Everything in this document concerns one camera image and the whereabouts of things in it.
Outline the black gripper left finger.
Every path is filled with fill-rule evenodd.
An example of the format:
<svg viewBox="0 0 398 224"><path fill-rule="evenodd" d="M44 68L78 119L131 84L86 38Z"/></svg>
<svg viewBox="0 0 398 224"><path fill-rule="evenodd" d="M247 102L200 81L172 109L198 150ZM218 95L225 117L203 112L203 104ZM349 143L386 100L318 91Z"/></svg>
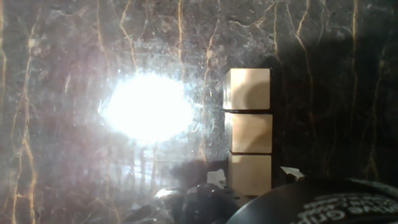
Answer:
<svg viewBox="0 0 398 224"><path fill-rule="evenodd" d="M227 187L224 170L208 172L204 184L188 190L183 204L183 222L227 223L240 209L240 199L240 196Z"/></svg>

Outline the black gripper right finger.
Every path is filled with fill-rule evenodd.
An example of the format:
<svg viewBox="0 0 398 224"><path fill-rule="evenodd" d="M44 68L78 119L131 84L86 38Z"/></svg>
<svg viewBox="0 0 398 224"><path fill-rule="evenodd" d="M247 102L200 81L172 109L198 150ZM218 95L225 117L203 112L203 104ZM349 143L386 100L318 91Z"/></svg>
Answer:
<svg viewBox="0 0 398 224"><path fill-rule="evenodd" d="M280 167L286 174L289 182L298 182L305 178L305 175L298 169L293 167Z"/></svg>

